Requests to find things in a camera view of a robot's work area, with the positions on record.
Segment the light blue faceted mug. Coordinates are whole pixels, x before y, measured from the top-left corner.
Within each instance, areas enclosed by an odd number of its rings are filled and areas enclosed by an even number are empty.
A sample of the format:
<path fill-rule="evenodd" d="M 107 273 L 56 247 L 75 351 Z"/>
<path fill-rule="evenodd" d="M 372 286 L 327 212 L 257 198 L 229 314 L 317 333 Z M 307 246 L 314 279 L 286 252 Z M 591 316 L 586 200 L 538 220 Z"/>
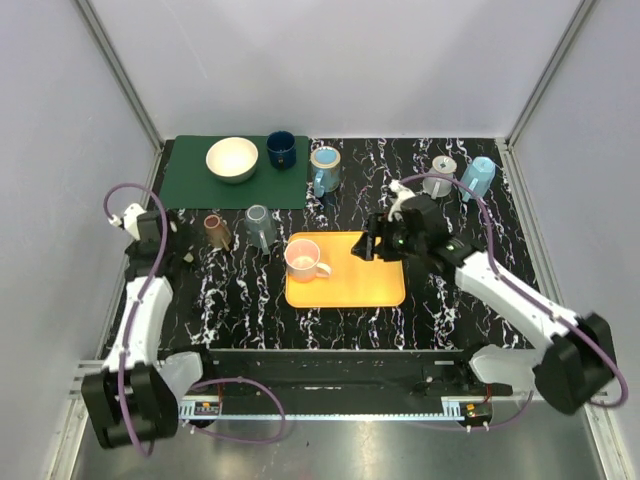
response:
<path fill-rule="evenodd" d="M 467 166 L 461 182 L 483 198 L 490 189 L 495 173 L 496 164 L 489 157 L 478 156 Z"/>

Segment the black dark red mug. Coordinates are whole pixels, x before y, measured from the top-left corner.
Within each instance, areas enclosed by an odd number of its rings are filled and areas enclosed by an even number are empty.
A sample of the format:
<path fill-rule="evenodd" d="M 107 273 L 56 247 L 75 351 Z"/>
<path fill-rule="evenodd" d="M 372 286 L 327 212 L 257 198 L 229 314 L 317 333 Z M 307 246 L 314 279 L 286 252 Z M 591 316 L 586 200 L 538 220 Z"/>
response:
<path fill-rule="evenodd" d="M 203 221 L 203 226 L 208 242 L 213 248 L 224 249 L 227 252 L 231 250 L 231 233 L 219 215 L 208 215 Z"/>

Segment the pale grey-blue mug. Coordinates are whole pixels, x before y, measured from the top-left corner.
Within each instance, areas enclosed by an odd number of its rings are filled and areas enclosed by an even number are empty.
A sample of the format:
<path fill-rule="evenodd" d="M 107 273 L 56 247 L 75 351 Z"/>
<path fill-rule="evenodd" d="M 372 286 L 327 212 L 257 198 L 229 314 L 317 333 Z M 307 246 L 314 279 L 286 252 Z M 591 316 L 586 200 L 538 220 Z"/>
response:
<path fill-rule="evenodd" d="M 451 179 L 457 170 L 456 161 L 446 155 L 440 155 L 432 160 L 428 175 L 422 181 L 424 192 L 431 199 L 446 197 L 452 190 Z"/>

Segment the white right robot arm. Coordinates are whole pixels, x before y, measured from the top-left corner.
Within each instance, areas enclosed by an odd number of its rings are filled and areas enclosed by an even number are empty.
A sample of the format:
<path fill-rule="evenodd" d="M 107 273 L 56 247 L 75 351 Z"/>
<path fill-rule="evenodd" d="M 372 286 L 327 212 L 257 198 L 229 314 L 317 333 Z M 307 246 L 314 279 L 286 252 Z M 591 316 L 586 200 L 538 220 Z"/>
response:
<path fill-rule="evenodd" d="M 535 390 L 555 410 L 572 415 L 619 372 L 605 319 L 558 305 L 496 263 L 487 248 L 450 233 L 426 195 L 399 196 L 389 212 L 371 214 L 351 253 L 364 261 L 419 259 L 529 341 L 528 350 L 493 344 L 472 349 L 468 363 L 453 374 L 463 395 L 476 396 L 489 384 L 508 385 Z"/>

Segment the grey faceted mug white inside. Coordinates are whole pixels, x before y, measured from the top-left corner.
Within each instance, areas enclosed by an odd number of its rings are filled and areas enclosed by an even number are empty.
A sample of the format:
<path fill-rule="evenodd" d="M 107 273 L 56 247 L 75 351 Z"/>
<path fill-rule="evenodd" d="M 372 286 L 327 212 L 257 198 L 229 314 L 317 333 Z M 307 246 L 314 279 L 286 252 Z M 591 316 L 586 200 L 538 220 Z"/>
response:
<path fill-rule="evenodd" d="M 250 243 L 268 255 L 276 241 L 276 228 L 269 210 L 264 205 L 250 206 L 245 212 L 245 227 Z"/>

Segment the pink ceramic mug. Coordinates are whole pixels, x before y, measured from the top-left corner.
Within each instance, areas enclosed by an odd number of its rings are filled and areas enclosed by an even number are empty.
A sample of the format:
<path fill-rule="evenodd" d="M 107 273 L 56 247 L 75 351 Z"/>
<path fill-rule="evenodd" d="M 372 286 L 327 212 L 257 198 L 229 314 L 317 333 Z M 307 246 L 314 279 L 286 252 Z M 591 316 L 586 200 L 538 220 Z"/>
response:
<path fill-rule="evenodd" d="M 319 246 L 309 239 L 294 239 L 284 253 L 288 275 L 299 283 L 328 278 L 332 268 L 321 261 Z"/>

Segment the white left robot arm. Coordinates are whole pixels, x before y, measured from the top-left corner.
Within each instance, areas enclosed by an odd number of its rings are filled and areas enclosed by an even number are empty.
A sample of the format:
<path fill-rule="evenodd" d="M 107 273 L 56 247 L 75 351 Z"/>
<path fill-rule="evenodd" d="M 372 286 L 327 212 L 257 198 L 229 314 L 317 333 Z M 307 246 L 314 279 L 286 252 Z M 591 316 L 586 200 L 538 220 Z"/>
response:
<path fill-rule="evenodd" d="M 194 263 L 177 224 L 159 211 L 131 204 L 111 224 L 133 238 L 125 253 L 126 303 L 111 352 L 100 370 L 84 377 L 81 395 L 97 440 L 114 449 L 175 435 L 179 403 L 215 386 L 216 372 L 200 350 L 179 349 L 158 359 L 161 331 L 172 302 L 172 282 Z"/>

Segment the blue mug orange inside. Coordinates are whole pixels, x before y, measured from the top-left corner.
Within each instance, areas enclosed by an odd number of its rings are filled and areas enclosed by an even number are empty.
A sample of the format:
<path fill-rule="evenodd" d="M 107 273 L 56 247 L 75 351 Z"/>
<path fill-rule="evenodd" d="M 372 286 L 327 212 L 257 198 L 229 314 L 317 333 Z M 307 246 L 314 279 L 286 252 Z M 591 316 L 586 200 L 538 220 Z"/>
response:
<path fill-rule="evenodd" d="M 316 198 L 334 192 L 340 185 L 341 154 L 330 146 L 321 146 L 312 151 L 310 163 L 313 169 L 312 187 Z"/>

